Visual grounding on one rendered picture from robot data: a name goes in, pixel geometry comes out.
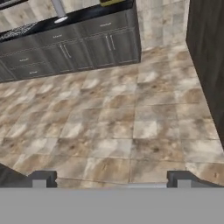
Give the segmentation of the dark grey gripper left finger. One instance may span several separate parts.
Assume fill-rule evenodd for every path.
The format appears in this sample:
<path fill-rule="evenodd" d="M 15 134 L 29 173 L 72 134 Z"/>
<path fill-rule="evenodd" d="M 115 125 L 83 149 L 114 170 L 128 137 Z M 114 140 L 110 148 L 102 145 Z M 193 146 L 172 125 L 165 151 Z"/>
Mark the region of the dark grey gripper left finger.
<path fill-rule="evenodd" d="M 0 188 L 54 188 L 58 186 L 56 179 L 56 171 L 34 171 L 24 175 L 0 164 Z"/>

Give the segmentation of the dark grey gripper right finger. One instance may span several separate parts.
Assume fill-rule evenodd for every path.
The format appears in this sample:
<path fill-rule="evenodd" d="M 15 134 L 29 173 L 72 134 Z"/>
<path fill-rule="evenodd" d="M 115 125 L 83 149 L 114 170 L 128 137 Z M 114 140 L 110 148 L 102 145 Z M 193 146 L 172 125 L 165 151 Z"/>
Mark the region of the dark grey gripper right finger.
<path fill-rule="evenodd" d="M 224 185 L 200 179 L 190 171 L 168 171 L 166 186 L 168 188 L 224 188 Z"/>

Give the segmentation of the tall dark wooden cabinet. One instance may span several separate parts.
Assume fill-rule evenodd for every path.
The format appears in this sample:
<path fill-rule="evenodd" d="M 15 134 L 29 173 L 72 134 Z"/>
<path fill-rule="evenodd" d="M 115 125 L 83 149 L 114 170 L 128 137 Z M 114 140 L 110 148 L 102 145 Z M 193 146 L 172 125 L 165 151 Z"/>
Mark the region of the tall dark wooden cabinet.
<path fill-rule="evenodd" d="M 224 141 L 224 0 L 190 0 L 186 43 Z"/>

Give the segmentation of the dark grey cupboard run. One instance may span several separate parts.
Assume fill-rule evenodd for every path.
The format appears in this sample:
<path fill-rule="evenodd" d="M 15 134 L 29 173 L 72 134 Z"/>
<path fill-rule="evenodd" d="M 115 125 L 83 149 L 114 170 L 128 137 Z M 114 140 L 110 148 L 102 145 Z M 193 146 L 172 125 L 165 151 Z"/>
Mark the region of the dark grey cupboard run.
<path fill-rule="evenodd" d="M 136 64 L 141 53 L 136 0 L 97 4 L 0 41 L 0 83 Z"/>

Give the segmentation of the black speckled hob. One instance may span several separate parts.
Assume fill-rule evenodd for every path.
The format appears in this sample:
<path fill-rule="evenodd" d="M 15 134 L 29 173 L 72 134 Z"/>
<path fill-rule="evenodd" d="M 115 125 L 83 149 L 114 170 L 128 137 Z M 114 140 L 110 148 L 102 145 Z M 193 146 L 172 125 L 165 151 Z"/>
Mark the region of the black speckled hob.
<path fill-rule="evenodd" d="M 0 34 L 0 41 L 23 35 L 27 33 L 31 28 L 33 28 L 36 24 L 37 22 L 26 24 L 26 25 L 11 29 L 9 31 L 6 31 L 5 33 Z"/>

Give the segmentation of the grey metal tap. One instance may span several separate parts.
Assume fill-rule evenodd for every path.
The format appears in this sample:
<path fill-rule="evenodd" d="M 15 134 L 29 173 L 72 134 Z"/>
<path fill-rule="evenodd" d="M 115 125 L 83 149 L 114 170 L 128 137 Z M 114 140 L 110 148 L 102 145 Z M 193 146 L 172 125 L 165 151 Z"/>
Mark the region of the grey metal tap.
<path fill-rule="evenodd" d="M 61 0 L 51 0 L 51 2 L 59 18 L 63 18 L 67 15 L 64 9 L 64 4 Z"/>

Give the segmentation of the yellow-green object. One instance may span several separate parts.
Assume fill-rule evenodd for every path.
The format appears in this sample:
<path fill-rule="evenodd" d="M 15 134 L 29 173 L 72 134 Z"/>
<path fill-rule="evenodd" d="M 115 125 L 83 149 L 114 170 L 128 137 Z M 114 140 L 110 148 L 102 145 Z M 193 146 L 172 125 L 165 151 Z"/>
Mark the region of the yellow-green object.
<path fill-rule="evenodd" d="M 107 7 L 107 6 L 110 6 L 113 4 L 118 4 L 118 3 L 124 2 L 126 0 L 99 0 L 99 1 L 100 1 L 100 5 L 102 7 Z"/>

